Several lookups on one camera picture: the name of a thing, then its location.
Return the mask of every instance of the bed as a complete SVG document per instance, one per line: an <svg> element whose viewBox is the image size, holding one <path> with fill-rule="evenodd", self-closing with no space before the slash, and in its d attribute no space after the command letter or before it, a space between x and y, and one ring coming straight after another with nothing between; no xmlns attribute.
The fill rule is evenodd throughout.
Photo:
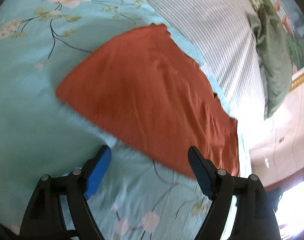
<svg viewBox="0 0 304 240"><path fill-rule="evenodd" d="M89 200L105 238L194 239L211 204L197 182L125 145L55 98L61 80L94 49L118 34L151 23L167 26L172 40L200 65L224 111L238 119L240 175L251 174L248 150L260 134L252 132L252 127L261 125L264 112L255 40L246 17L255 11L248 0L194 0L188 8L186 3L178 5L182 0L169 1L3 2L2 224L18 233L26 205L43 174L64 175L108 144L111 165L99 192ZM179 15L176 8L184 8L180 12L185 14ZM195 36L197 32L206 36ZM66 199L62 202L67 227L72 229ZM235 215L233 199L222 239L229 237Z"/></svg>

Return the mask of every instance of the folded cloth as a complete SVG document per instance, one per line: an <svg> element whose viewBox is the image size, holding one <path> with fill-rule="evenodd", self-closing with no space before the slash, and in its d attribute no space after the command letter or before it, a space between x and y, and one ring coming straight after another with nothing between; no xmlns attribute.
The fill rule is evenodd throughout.
<svg viewBox="0 0 304 240"><path fill-rule="evenodd" d="M194 178L188 148L239 175L237 121L165 25L123 33L64 78L56 96L151 159Z"/></svg>

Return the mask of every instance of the white wall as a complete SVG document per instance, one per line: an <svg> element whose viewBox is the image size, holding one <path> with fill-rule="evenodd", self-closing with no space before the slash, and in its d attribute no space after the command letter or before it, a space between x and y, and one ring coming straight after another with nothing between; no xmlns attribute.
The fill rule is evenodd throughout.
<svg viewBox="0 0 304 240"><path fill-rule="evenodd" d="M280 109L266 121L266 126L271 127L272 132L250 150L253 173L264 186L304 167L304 83L287 95Z"/></svg>

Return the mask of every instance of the bright light spot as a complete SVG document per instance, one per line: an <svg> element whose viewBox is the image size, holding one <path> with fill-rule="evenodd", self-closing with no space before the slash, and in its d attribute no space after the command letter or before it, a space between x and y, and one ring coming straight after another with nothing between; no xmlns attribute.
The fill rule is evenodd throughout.
<svg viewBox="0 0 304 240"><path fill-rule="evenodd" d="M287 224L289 235L296 235L304 229L304 181L283 193L276 220L279 226Z"/></svg>

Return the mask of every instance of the gold picture frame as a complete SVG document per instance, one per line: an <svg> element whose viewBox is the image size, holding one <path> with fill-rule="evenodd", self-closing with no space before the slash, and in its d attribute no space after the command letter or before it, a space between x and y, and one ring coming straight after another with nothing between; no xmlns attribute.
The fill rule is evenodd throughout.
<svg viewBox="0 0 304 240"><path fill-rule="evenodd" d="M304 67L292 76L290 92L304 83Z"/></svg>

